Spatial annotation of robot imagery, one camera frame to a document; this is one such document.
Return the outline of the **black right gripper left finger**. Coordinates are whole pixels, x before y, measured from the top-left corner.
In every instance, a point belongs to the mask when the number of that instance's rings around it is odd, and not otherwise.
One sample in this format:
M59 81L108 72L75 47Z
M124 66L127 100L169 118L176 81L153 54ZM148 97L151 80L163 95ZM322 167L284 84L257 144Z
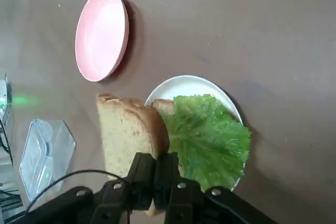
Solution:
M123 214L148 210L154 197L155 159L136 153L127 177L113 175L94 193L85 186L74 187L33 208L48 190L44 189L15 223L119 223Z

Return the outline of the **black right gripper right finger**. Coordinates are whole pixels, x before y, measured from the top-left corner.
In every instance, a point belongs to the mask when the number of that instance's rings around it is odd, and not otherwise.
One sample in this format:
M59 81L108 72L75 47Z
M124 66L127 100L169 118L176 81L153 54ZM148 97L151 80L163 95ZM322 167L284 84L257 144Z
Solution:
M223 186L202 191L197 181L181 177L176 153L156 161L154 204L165 211L165 223L274 223Z

